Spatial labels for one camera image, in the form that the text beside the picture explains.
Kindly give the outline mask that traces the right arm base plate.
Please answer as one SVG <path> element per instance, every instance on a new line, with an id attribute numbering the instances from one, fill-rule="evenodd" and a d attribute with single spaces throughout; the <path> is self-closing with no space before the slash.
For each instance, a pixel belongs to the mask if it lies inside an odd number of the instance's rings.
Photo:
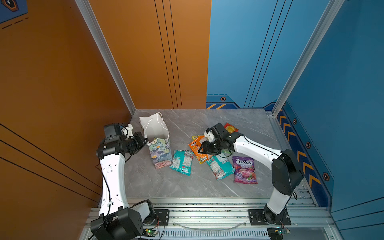
<path id="1" fill-rule="evenodd" d="M 292 224 L 288 210 L 284 209 L 280 214 L 276 215 L 270 210 L 249 209 L 248 210 L 250 224 L 252 226 L 290 226 Z"/>

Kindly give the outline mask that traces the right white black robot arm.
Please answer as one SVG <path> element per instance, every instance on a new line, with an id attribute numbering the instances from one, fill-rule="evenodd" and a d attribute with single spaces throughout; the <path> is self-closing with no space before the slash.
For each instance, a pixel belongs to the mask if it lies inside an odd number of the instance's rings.
<path id="1" fill-rule="evenodd" d="M 266 147 L 238 132 L 222 137 L 209 132 L 205 133 L 205 137 L 207 140 L 198 150 L 200 154 L 218 155 L 227 149 L 246 155 L 271 170 L 274 190 L 260 215 L 261 222 L 265 225 L 282 224 L 288 216 L 287 203 L 296 197 L 295 189 L 305 176 L 299 163 L 295 162 L 293 151 Z"/>

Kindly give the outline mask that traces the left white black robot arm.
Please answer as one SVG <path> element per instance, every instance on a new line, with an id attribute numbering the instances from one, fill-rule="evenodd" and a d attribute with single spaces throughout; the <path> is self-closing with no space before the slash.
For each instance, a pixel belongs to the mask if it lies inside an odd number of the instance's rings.
<path id="1" fill-rule="evenodd" d="M 103 177 L 103 194 L 99 218 L 91 221 L 91 232 L 98 240 L 141 237 L 144 220 L 155 216 L 150 200 L 129 206 L 124 181 L 126 154 L 136 154 L 147 142 L 142 133 L 136 132 L 129 137 L 122 133 L 109 136 L 100 143 L 97 157 Z"/>

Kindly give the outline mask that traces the floral paper gift bag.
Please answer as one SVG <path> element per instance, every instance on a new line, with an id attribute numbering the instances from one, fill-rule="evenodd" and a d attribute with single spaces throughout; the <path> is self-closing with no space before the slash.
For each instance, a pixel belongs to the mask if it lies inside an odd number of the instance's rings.
<path id="1" fill-rule="evenodd" d="M 173 163 L 170 133 L 163 115 L 158 112 L 149 117 L 139 117 L 145 138 L 148 139 L 151 159 L 155 168 L 161 169 Z"/>

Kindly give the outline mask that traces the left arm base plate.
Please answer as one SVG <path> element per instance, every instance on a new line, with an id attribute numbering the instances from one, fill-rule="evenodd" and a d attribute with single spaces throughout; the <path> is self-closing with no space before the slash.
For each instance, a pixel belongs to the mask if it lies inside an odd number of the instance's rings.
<path id="1" fill-rule="evenodd" d="M 150 213 L 143 221 L 147 226 L 167 226 L 170 219 L 169 209 L 155 209 L 153 213 Z"/>

